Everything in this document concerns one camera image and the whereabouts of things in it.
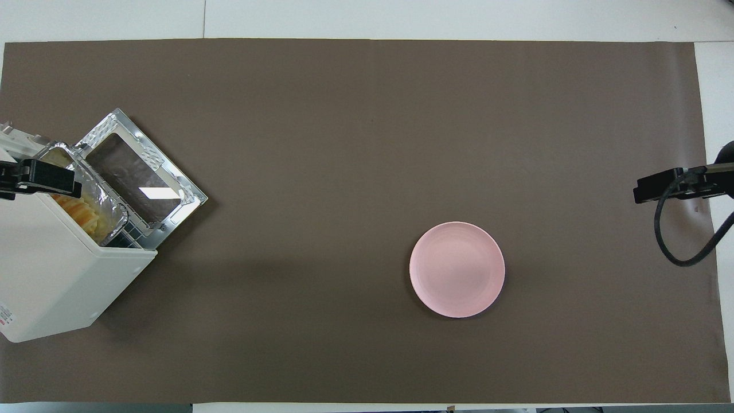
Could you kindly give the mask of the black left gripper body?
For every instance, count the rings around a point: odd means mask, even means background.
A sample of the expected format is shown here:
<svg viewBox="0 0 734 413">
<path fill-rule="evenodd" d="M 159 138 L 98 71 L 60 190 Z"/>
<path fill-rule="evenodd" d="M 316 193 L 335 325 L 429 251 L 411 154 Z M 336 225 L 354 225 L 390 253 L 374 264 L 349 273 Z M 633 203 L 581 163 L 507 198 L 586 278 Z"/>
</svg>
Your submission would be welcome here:
<svg viewBox="0 0 734 413">
<path fill-rule="evenodd" d="M 21 163 L 0 161 L 0 200 L 13 201 L 20 190 Z"/>
</svg>

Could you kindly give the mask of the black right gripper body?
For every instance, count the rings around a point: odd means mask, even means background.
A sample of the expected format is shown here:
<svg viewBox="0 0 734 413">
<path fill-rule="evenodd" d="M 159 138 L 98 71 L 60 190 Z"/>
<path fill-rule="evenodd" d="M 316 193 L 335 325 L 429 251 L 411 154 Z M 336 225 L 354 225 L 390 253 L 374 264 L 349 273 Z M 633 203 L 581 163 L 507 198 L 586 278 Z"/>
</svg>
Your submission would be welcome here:
<svg viewBox="0 0 734 413">
<path fill-rule="evenodd" d="M 690 177 L 684 181 L 683 200 L 720 195 L 734 199 L 734 141 L 723 146 L 713 164 L 689 168 L 686 172 Z"/>
</svg>

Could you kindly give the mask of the sliced yellow bread loaf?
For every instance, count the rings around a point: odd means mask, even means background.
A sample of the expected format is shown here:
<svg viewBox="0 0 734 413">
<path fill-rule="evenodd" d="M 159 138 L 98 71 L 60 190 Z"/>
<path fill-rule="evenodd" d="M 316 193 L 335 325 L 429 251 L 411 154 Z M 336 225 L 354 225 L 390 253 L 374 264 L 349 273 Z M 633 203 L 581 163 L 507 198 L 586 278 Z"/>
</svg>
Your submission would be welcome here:
<svg viewBox="0 0 734 413">
<path fill-rule="evenodd" d="M 45 154 L 42 161 L 75 173 L 75 181 L 82 185 L 82 193 L 79 198 L 57 194 L 50 196 L 92 240 L 101 241 L 106 235 L 108 220 L 102 215 L 101 202 L 99 196 L 93 192 L 96 187 L 89 175 L 81 167 L 73 164 L 68 153 L 60 148 L 51 149 Z"/>
</svg>

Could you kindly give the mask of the aluminium foil tray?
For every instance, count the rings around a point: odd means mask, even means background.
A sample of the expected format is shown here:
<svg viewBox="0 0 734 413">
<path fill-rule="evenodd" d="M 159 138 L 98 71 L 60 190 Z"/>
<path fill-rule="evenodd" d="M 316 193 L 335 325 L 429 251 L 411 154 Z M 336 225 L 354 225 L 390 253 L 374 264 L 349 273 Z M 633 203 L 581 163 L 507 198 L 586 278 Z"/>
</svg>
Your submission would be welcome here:
<svg viewBox="0 0 734 413">
<path fill-rule="evenodd" d="M 81 154 L 79 154 L 78 150 L 74 149 L 68 144 L 49 144 L 45 146 L 45 148 L 37 153 L 34 157 L 35 159 L 39 159 L 40 161 L 42 161 L 42 158 L 45 156 L 45 154 L 50 152 L 51 149 L 55 148 L 60 148 L 63 149 L 63 151 L 66 151 L 69 157 L 71 157 L 73 164 L 81 167 L 82 170 L 84 170 L 84 172 L 89 175 L 96 187 L 93 192 L 97 194 L 97 196 L 99 196 L 100 206 L 102 208 L 102 215 L 105 219 L 108 220 L 108 228 L 107 230 L 105 230 L 106 235 L 103 236 L 102 240 L 95 241 L 95 243 L 97 243 L 101 247 L 104 247 L 107 241 L 109 241 L 110 238 L 115 237 L 115 235 L 117 235 L 117 233 L 120 232 L 120 230 L 128 222 L 128 210 L 125 206 L 121 204 L 118 196 L 116 196 L 112 188 L 110 188 L 110 186 L 107 185 L 105 181 L 103 181 L 102 177 L 93 169 L 92 165 L 90 165 L 89 162 L 87 162 L 87 160 L 84 159 Z"/>
</svg>

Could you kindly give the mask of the white toaster oven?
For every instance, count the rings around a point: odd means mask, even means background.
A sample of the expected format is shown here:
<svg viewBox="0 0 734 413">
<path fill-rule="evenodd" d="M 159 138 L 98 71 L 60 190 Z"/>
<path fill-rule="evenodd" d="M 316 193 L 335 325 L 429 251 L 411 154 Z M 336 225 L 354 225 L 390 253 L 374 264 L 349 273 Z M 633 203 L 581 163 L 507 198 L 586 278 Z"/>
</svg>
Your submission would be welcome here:
<svg viewBox="0 0 734 413">
<path fill-rule="evenodd" d="M 0 124 L 0 161 L 57 142 Z M 24 342 L 89 327 L 157 255 L 101 247 L 52 194 L 0 200 L 0 334 Z"/>
</svg>

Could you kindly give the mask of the chrome glass oven door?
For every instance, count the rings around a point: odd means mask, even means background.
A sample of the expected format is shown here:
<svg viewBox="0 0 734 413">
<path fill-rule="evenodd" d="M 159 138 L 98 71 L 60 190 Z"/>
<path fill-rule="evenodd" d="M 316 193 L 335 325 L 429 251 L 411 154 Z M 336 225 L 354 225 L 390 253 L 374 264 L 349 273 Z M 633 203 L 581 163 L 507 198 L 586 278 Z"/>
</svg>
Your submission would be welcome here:
<svg viewBox="0 0 734 413">
<path fill-rule="evenodd" d="M 128 210 L 145 250 L 157 250 L 208 197 L 121 109 L 73 146 Z"/>
</svg>

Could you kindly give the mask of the pink round plate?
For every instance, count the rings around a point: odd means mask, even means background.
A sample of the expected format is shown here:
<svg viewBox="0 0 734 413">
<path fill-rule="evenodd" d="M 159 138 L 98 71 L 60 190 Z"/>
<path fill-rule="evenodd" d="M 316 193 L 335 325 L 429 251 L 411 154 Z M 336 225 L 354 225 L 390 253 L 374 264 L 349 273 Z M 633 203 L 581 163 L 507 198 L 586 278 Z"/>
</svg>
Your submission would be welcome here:
<svg viewBox="0 0 734 413">
<path fill-rule="evenodd" d="M 506 277 L 494 238 L 472 223 L 440 223 L 423 233 L 409 257 L 409 280 L 431 311 L 453 319 L 476 316 L 501 295 Z"/>
</svg>

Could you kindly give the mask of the brown table mat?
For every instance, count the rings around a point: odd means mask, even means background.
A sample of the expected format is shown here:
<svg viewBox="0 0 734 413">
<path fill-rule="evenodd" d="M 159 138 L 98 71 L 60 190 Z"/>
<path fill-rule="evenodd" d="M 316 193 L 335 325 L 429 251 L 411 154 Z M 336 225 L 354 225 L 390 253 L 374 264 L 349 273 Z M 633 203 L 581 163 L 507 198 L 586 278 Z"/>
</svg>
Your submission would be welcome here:
<svg viewBox="0 0 734 413">
<path fill-rule="evenodd" d="M 721 403 L 714 257 L 676 267 L 638 178 L 705 164 L 693 44 L 9 44 L 0 121 L 113 109 L 208 196 L 79 331 L 0 339 L 0 403 Z M 497 241 L 482 313 L 428 309 L 435 225 Z"/>
</svg>

